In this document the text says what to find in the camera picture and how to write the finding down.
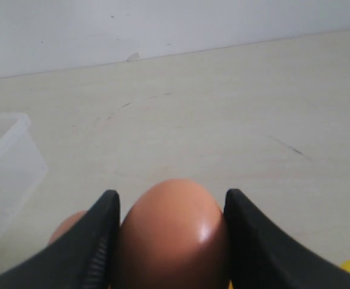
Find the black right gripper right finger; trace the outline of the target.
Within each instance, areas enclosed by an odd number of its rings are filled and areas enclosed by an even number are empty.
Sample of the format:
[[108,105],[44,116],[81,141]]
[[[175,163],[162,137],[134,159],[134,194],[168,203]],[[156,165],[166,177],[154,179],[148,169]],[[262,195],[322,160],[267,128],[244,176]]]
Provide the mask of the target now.
[[226,194],[234,288],[350,288],[350,273],[295,241],[239,189]]

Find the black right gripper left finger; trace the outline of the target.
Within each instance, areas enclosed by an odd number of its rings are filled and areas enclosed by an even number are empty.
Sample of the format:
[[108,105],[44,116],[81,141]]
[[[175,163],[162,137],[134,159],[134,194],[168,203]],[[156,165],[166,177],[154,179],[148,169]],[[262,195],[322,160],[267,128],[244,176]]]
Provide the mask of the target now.
[[0,274],[0,288],[109,288],[120,198],[105,191],[66,233]]

